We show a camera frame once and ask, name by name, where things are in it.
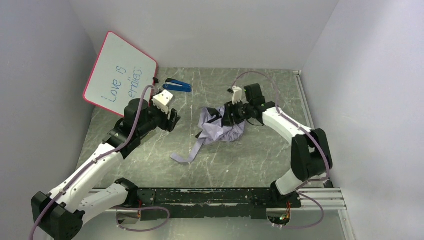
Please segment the black and lavender umbrella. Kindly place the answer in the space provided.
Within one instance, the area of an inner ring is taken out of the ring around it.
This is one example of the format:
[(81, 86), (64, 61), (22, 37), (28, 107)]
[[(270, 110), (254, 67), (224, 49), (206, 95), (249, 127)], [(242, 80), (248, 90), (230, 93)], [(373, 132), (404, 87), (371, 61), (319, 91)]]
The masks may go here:
[(183, 158), (177, 153), (172, 153), (170, 158), (178, 163), (191, 163), (198, 155), (200, 149), (204, 145), (209, 145), (215, 142), (234, 142), (237, 141), (245, 132), (246, 121), (237, 123), (234, 126), (224, 125), (223, 106), (218, 108), (203, 107), (201, 108), (198, 127), (201, 132), (196, 135), (196, 142), (191, 149), (187, 158)]

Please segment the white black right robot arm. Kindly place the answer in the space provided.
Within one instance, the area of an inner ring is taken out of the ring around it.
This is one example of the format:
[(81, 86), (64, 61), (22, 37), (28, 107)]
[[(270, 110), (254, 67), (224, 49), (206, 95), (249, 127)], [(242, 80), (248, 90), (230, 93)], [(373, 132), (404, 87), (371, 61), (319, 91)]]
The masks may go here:
[(273, 101), (266, 101), (259, 84), (232, 86), (231, 101), (224, 105), (222, 124), (226, 127), (257, 120), (283, 137), (291, 146), (290, 168), (271, 184), (278, 196), (287, 196), (308, 182), (325, 181), (333, 167), (327, 135), (286, 115)]

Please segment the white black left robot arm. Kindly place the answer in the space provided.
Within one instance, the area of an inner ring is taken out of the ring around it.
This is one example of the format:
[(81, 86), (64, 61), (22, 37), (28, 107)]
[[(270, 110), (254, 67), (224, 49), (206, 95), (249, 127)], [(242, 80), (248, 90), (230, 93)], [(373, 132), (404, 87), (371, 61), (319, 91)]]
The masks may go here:
[(173, 100), (165, 93), (154, 96), (150, 102), (131, 100), (124, 117), (83, 165), (50, 192), (40, 191), (32, 197), (35, 227), (54, 240), (71, 240), (84, 224), (110, 208), (141, 206), (138, 187), (125, 178), (94, 195), (89, 192), (105, 174), (122, 164), (150, 131), (174, 130), (180, 116), (170, 108)]

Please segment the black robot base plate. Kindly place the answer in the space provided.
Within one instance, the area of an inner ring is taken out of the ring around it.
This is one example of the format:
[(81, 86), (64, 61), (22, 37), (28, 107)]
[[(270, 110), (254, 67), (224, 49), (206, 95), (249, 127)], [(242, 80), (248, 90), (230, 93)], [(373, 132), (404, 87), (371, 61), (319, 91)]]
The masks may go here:
[(241, 188), (139, 188), (121, 203), (141, 207), (141, 220), (196, 218), (268, 219), (269, 209), (300, 208), (296, 192), (280, 195), (270, 187)]

